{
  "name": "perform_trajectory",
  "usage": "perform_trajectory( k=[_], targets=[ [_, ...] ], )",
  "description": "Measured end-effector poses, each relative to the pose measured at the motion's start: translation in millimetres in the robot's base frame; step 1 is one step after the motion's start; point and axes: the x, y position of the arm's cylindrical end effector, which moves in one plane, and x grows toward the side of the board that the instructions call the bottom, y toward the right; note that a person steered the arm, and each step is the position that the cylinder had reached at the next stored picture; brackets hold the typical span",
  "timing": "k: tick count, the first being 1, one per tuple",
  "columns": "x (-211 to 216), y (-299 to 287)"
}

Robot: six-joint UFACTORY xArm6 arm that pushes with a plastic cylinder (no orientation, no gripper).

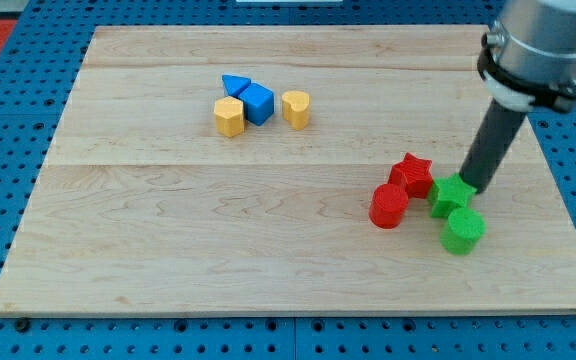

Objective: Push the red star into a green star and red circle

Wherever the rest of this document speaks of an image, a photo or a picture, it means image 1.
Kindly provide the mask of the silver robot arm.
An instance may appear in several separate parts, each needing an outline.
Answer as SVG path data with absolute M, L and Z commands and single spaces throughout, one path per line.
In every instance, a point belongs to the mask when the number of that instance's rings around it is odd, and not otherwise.
M 481 43 L 477 69 L 499 105 L 576 107 L 576 0 L 509 0 Z

